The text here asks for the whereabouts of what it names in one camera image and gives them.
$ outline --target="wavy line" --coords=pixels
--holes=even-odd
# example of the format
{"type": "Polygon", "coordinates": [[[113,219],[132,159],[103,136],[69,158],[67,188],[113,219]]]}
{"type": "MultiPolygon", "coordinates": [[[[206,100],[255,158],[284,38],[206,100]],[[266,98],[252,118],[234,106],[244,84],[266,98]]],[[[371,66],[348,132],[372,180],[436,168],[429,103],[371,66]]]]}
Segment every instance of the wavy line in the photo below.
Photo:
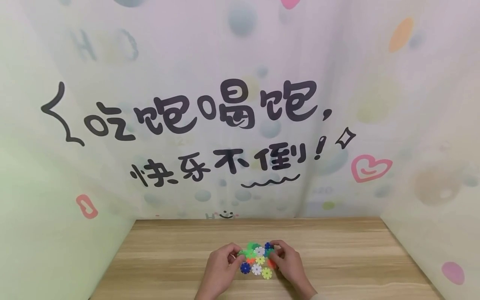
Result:
{"type": "Polygon", "coordinates": [[[257,183],[257,182],[254,182],[254,183],[252,183],[252,185],[245,185],[245,184],[240,184],[240,185],[241,185],[242,187],[244,187],[244,188],[249,189],[249,188],[254,187],[255,185],[265,186],[265,185],[270,184],[270,183],[273,183],[273,184],[282,184],[282,183],[284,183],[285,181],[295,181],[295,180],[297,180],[299,177],[300,177],[300,174],[298,174],[297,176],[295,176],[294,178],[291,178],[291,179],[288,178],[288,177],[284,177],[284,178],[282,178],[282,180],[280,180],[280,181],[278,181],[278,182],[269,179],[269,180],[267,180],[267,182],[265,182],[265,183],[257,183]]]}
{"type": "Polygon", "coordinates": [[[75,143],[79,143],[82,146],[85,146],[85,143],[81,139],[79,139],[78,137],[72,137],[70,135],[70,128],[68,127],[67,122],[65,122],[65,120],[59,114],[57,114],[54,111],[51,111],[51,109],[54,108],[60,102],[64,93],[65,93],[65,84],[60,81],[59,91],[57,92],[57,95],[55,96],[55,98],[53,98],[52,101],[48,102],[47,104],[42,105],[40,109],[47,115],[50,115],[56,118],[63,125],[63,128],[67,133],[67,137],[65,138],[67,142],[75,142],[75,143]]]}

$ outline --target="hand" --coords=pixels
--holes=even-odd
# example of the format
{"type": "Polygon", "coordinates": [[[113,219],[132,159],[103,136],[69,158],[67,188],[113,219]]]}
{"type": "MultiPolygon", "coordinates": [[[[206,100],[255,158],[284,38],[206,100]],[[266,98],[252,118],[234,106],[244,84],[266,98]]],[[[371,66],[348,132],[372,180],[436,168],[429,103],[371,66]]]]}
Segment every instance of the hand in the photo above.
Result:
{"type": "Polygon", "coordinates": [[[271,245],[280,246],[270,253],[282,275],[293,285],[304,300],[310,300],[317,291],[313,288],[303,269],[300,253],[282,240],[273,240],[271,245]]]}
{"type": "Polygon", "coordinates": [[[240,251],[239,245],[230,243],[210,253],[195,300],[214,300],[227,290],[245,261],[245,255],[237,256],[240,251]]]}

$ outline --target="pastel wall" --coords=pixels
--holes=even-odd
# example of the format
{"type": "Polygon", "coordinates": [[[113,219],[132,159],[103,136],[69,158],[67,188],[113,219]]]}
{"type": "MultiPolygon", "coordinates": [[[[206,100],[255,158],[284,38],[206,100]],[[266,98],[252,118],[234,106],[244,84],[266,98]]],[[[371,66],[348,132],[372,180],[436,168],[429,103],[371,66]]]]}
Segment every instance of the pastel wall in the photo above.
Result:
{"type": "Polygon", "coordinates": [[[446,83],[452,101],[381,216],[446,299],[480,295],[478,63],[446,83]]]}
{"type": "Polygon", "coordinates": [[[474,1],[21,3],[49,145],[139,218],[379,216],[479,43],[474,1]]]}
{"type": "Polygon", "coordinates": [[[37,112],[61,76],[15,1],[0,24],[0,299],[87,300],[134,210],[50,144],[37,112]]]}

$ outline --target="pink heart outline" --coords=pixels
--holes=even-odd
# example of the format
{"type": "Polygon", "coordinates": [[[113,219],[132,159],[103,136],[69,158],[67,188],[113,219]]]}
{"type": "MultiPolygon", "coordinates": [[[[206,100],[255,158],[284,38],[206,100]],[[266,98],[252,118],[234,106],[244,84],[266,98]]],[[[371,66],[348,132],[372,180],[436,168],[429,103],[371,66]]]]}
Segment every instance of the pink heart outline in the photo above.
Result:
{"type": "Polygon", "coordinates": [[[381,176],[385,175],[386,172],[388,172],[388,170],[392,167],[392,165],[393,165],[393,161],[391,161],[390,159],[376,160],[373,156],[371,156],[369,154],[362,154],[362,155],[356,157],[352,161],[351,170],[352,170],[352,175],[353,175],[353,178],[355,179],[355,181],[358,182],[358,183],[362,183],[362,182],[367,182],[367,181],[371,181],[371,180],[380,178],[381,176]],[[368,167],[369,168],[373,168],[373,167],[375,167],[377,165],[381,165],[381,164],[385,164],[387,167],[385,168],[385,170],[383,172],[380,172],[376,175],[373,175],[373,176],[370,176],[370,177],[365,177],[365,178],[360,178],[360,176],[358,174],[358,170],[357,170],[357,164],[362,159],[367,159],[368,160],[368,167]]]}
{"type": "Polygon", "coordinates": [[[281,0],[283,7],[285,7],[288,10],[293,9],[297,4],[300,2],[300,0],[281,0]]]}

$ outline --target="wrist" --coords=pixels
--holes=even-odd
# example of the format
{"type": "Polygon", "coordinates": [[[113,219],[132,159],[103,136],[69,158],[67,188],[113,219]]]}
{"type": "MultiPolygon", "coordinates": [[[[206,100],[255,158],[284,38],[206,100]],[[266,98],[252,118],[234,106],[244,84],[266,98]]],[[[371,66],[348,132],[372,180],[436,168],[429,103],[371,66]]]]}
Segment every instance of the wrist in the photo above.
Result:
{"type": "Polygon", "coordinates": [[[215,300],[215,297],[202,288],[199,288],[194,300],[215,300]]]}
{"type": "Polygon", "coordinates": [[[295,282],[293,284],[297,294],[300,296],[302,300],[310,300],[313,296],[317,294],[317,291],[312,286],[310,281],[305,277],[303,280],[299,282],[295,282]]]}

